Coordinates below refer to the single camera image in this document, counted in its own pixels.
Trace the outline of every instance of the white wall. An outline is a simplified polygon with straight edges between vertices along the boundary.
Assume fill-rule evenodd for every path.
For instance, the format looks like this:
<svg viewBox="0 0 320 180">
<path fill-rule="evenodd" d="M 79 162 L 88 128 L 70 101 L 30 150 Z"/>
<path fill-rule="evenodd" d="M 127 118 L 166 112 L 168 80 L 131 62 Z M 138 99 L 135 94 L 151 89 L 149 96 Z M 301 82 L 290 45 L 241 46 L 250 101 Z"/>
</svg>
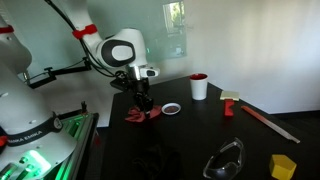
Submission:
<svg viewBox="0 0 320 180">
<path fill-rule="evenodd" d="M 83 56 L 67 25 L 43 1 L 2 0 L 12 24 L 33 55 L 35 75 L 47 66 L 62 68 Z M 102 0 L 89 0 L 94 11 Z M 191 72 L 209 74 L 223 89 L 269 112 L 320 109 L 320 1 L 185 0 L 188 56 L 152 63 L 157 83 Z M 92 17 L 96 25 L 104 16 Z M 97 72 L 59 76 L 37 91 L 58 113 L 80 107 L 99 112 L 108 125 L 113 94 Z"/>
</svg>

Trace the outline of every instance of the clear plastic object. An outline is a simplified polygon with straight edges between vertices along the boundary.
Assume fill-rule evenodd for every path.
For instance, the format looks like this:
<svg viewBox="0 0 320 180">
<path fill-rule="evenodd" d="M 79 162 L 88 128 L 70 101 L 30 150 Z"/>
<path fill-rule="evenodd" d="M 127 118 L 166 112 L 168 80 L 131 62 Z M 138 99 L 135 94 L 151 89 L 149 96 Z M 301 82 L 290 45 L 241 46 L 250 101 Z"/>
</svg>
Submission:
<svg viewBox="0 0 320 180">
<path fill-rule="evenodd" d="M 216 180 L 233 179 L 242 169 L 244 162 L 245 149 L 243 143 L 240 139 L 235 137 L 230 141 L 226 141 L 222 147 L 211 156 L 203 169 L 203 176 L 208 179 Z"/>
</svg>

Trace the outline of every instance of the white cup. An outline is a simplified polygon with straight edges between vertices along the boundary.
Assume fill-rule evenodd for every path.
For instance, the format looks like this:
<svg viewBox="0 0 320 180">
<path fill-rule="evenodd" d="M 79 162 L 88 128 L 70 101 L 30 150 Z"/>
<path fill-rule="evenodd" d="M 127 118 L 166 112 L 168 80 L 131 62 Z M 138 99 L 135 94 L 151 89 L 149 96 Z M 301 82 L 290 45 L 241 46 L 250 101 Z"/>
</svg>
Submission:
<svg viewBox="0 0 320 180">
<path fill-rule="evenodd" d="M 190 76 L 192 99 L 203 100 L 207 97 L 208 76 L 203 73 Z"/>
</svg>

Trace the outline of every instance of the yellow block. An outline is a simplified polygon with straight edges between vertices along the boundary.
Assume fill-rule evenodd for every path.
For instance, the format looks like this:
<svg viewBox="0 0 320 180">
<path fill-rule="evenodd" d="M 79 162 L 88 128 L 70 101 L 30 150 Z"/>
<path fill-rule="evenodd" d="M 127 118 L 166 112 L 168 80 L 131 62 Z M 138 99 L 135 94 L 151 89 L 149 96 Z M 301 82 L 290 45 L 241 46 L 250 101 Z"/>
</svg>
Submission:
<svg viewBox="0 0 320 180">
<path fill-rule="evenodd" d="M 279 180 L 289 180 L 297 167 L 297 164 L 286 155 L 273 154 L 269 164 L 271 176 Z"/>
</svg>

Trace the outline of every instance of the small white bowl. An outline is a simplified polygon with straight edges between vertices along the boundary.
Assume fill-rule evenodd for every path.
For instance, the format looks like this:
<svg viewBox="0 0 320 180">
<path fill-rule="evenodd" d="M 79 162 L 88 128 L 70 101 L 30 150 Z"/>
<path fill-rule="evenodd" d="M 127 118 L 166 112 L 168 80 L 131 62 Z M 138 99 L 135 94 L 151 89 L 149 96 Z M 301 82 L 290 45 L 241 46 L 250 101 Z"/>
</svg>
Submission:
<svg viewBox="0 0 320 180">
<path fill-rule="evenodd" d="M 164 114 L 174 115 L 174 114 L 177 114 L 181 110 L 181 106 L 177 103 L 168 103 L 168 104 L 164 105 L 161 110 Z"/>
</svg>

